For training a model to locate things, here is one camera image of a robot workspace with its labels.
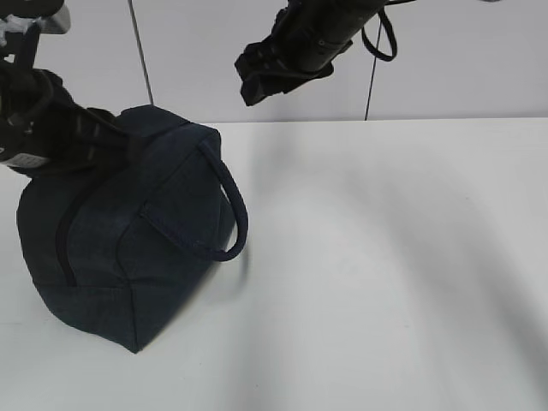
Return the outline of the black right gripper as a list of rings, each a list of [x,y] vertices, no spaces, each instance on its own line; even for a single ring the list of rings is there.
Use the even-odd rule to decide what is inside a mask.
[[[331,75],[353,37],[352,8],[280,9],[267,39],[247,45],[235,61],[246,106]]]

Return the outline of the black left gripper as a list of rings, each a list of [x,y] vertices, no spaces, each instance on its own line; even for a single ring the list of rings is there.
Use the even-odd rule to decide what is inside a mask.
[[[63,176],[140,161],[146,147],[142,135],[107,110],[78,105],[63,80],[51,71],[42,70],[40,79],[51,87],[53,97],[33,124],[31,141],[41,152],[25,150],[40,158],[40,165],[26,167],[24,176]]]

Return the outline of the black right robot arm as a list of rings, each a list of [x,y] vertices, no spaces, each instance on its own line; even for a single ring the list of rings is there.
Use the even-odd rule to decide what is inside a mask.
[[[289,1],[278,11],[271,32],[263,40],[247,45],[235,61],[245,105],[255,106],[270,96],[288,94],[309,81],[331,76],[333,61],[352,46],[357,33],[374,57],[393,61],[398,46],[385,9],[397,4],[384,0]],[[385,30],[389,54],[365,33],[365,25],[374,16]]]

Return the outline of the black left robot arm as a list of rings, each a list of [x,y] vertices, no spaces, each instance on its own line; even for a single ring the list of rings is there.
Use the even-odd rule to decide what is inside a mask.
[[[26,176],[117,170],[144,151],[115,116],[77,104],[57,74],[35,67],[41,36],[70,28],[62,1],[1,6],[1,163]]]

